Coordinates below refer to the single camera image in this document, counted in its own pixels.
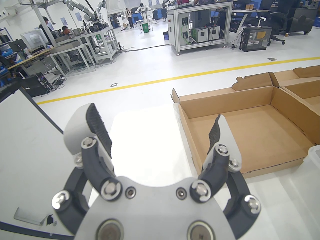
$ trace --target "computer tower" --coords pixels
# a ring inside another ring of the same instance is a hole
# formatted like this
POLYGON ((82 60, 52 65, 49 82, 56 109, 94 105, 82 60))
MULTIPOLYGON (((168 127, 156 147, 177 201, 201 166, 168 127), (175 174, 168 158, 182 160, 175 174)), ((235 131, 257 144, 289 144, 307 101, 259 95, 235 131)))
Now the computer tower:
POLYGON ((31 96, 36 97, 39 95, 47 94, 49 88, 46 88, 43 83, 41 83, 41 79, 37 75, 28 76, 25 79, 20 80, 20 85, 25 89, 25 91, 31 96))
POLYGON ((208 40, 219 39, 220 26, 208 26, 208 40))
POLYGON ((244 52, 265 50, 270 39, 272 28, 268 26, 253 26, 243 29, 241 48, 244 52))
POLYGON ((208 28, 195 28, 191 31, 193 39, 197 43, 207 42, 208 41, 208 28))

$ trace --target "robotic arm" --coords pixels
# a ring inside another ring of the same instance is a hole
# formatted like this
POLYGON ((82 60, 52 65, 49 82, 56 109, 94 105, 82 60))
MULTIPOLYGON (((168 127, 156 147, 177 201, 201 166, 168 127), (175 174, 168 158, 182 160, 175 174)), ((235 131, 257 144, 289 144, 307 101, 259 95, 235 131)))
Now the robotic arm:
POLYGON ((240 172, 241 154, 223 115, 209 133, 209 152, 199 177, 166 187, 116 177, 112 142, 94 103, 74 113, 63 136, 75 168, 52 206, 75 240, 235 240, 261 211, 240 172), (87 180, 99 193, 90 208, 82 195, 87 180), (224 183, 231 198, 222 211, 213 196, 224 183))
POLYGON ((95 14, 90 9, 82 5, 81 3, 77 2, 76 0, 64 0, 66 6, 69 10, 73 11, 74 8, 79 9, 80 11, 84 12, 84 19, 86 21, 94 21, 95 20, 95 14))

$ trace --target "trash can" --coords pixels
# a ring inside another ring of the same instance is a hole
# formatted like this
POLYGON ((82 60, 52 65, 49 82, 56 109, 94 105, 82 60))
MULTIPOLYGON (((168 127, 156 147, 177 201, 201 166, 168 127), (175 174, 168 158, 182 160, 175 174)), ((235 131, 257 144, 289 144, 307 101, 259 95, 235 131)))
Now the trash can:
POLYGON ((143 33, 149 33, 149 25, 148 23, 142 24, 143 33))
POLYGON ((163 32, 164 40, 169 40, 169 32, 163 32))

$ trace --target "green trash bin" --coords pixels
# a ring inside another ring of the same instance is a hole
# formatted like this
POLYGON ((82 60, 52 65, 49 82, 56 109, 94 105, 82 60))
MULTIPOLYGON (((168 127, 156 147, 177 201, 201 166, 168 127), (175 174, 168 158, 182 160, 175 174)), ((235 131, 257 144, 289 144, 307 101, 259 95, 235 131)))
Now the green trash bin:
POLYGON ((143 33, 149 33, 149 25, 148 23, 142 24, 143 33))

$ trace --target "control box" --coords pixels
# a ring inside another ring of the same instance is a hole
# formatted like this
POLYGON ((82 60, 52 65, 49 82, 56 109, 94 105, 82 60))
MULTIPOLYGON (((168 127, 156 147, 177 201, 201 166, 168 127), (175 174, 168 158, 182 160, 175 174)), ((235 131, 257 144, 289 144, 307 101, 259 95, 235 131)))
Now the control box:
POLYGON ((197 43, 208 41, 208 28, 195 28, 192 30, 192 37, 197 43))
POLYGON ((216 40, 219 39, 220 26, 208 26, 208 40, 216 40))

